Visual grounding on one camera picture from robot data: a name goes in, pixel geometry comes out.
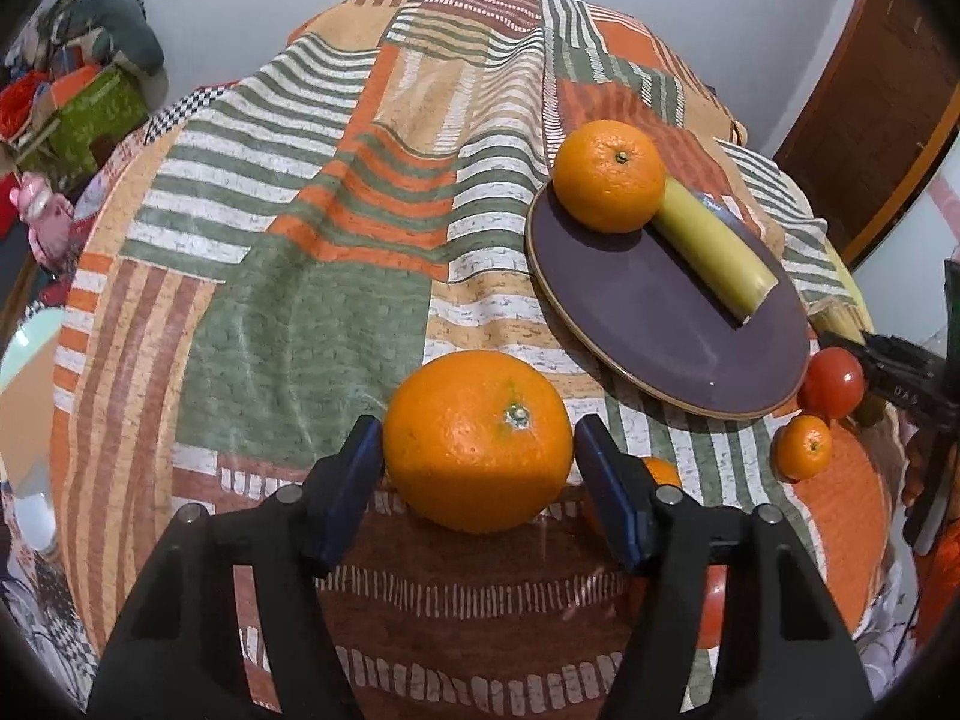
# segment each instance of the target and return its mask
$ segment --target striped tablecloth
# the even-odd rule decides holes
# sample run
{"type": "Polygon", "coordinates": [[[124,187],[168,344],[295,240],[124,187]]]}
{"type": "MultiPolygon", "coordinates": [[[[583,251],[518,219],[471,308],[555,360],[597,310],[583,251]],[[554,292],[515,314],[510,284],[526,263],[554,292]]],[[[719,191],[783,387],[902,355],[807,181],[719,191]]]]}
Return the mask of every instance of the striped tablecloth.
{"type": "MultiPolygon", "coordinates": [[[[531,362],[571,420],[598,413],[704,503],[776,503],[856,627],[889,519],[856,440],[841,432],[829,471],[784,485],[768,452],[790,408],[720,422],[645,396],[531,281],[527,206],[565,134],[606,118],[762,237],[808,305],[848,300],[826,224],[645,26],[578,0],[349,0],[205,102],[153,131],[113,189],[59,340],[56,508],[95,647],[172,509],[256,504],[419,365],[480,347],[531,362]]],[[[584,529],[580,482],[574,468],[535,522],[487,538],[376,495],[320,586],[368,717],[595,716],[628,633],[625,578],[584,529]]],[[[238,592],[253,692],[272,704],[249,576],[238,592]]],[[[709,696],[715,655],[698,654],[688,704],[709,696]]]]}

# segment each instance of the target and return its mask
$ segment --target door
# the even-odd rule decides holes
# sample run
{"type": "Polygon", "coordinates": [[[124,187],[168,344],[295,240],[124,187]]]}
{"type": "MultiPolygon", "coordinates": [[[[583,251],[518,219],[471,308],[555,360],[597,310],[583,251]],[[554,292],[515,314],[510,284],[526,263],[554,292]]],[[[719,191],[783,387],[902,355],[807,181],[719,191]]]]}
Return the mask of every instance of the door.
{"type": "Polygon", "coordinates": [[[952,138],[958,74],[913,0],[856,0],[774,158],[852,263],[880,241],[952,138]]]}

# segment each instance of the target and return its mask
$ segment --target plate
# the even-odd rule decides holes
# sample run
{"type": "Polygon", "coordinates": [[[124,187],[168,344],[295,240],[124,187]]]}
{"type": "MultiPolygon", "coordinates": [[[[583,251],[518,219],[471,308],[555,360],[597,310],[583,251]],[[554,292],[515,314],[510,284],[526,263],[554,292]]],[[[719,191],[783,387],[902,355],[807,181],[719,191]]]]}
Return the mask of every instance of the plate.
{"type": "Polygon", "coordinates": [[[710,207],[778,279],[743,326],[655,231],[594,233],[563,210],[552,183],[530,205],[527,256],[563,321],[632,384],[691,413],[756,418],[800,387],[806,314],[773,253],[726,208],[710,207]]]}

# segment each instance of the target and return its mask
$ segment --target plate rim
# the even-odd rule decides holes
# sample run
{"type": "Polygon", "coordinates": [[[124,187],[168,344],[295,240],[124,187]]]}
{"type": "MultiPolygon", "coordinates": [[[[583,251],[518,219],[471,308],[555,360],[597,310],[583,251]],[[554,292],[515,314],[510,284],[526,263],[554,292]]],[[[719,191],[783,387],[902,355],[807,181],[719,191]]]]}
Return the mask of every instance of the plate rim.
{"type": "MultiPolygon", "coordinates": [[[[550,284],[547,279],[544,277],[544,271],[541,269],[539,260],[536,259],[536,247],[534,246],[534,236],[533,236],[533,225],[531,221],[534,215],[534,209],[536,208],[536,203],[541,199],[541,196],[546,192],[546,188],[553,183],[553,176],[550,175],[544,184],[536,190],[534,193],[533,199],[530,201],[530,207],[527,208],[526,223],[523,230],[523,240],[526,244],[527,250],[527,259],[530,261],[530,265],[533,268],[534,276],[538,281],[541,288],[546,292],[546,298],[550,302],[550,305],[553,309],[560,315],[560,318],[563,319],[563,323],[568,327],[573,334],[580,339],[581,343],[584,343],[584,346],[587,346],[590,352],[593,355],[600,359],[600,362],[603,362],[604,365],[611,367],[611,369],[626,379],[631,384],[642,389],[646,394],[650,394],[656,397],[659,400],[662,400],[666,403],[676,406],[679,409],[683,409],[688,413],[693,413],[693,415],[706,416],[707,418],[712,419],[730,419],[734,421],[746,420],[746,419],[757,419],[762,416],[768,415],[768,413],[774,413],[775,410],[781,408],[785,403],[788,403],[794,397],[796,397],[797,392],[800,391],[800,386],[803,384],[803,377],[806,375],[806,367],[809,364],[810,355],[808,354],[803,361],[803,370],[800,372],[800,377],[797,380],[797,384],[794,386],[793,391],[790,392],[786,398],[782,399],[781,402],[776,403],[776,405],[771,406],[769,409],[759,410],[758,412],[717,412],[717,410],[706,409],[702,406],[695,406],[691,403],[686,403],[679,398],[675,398],[672,395],[666,394],[666,392],[660,391],[655,386],[643,381],[640,377],[633,375],[632,373],[625,370],[624,367],[619,362],[613,360],[606,352],[604,352],[596,343],[592,341],[587,333],[574,322],[573,318],[570,317],[570,314],[566,312],[566,309],[560,304],[560,298],[557,298],[557,295],[554,295],[553,290],[550,288],[550,284]]],[[[800,300],[800,307],[803,307],[803,300],[800,300]]]]}

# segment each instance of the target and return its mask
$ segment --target pink toy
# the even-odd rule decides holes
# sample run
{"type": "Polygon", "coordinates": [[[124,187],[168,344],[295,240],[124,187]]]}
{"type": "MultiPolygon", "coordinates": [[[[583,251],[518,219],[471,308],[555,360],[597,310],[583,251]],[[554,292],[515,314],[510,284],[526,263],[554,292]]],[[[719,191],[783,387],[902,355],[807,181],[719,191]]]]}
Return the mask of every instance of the pink toy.
{"type": "Polygon", "coordinates": [[[20,187],[11,189],[10,201],[30,227],[27,237],[37,262],[48,271],[59,272],[70,244],[70,201],[55,193],[47,179],[35,172],[24,173],[20,187]]]}

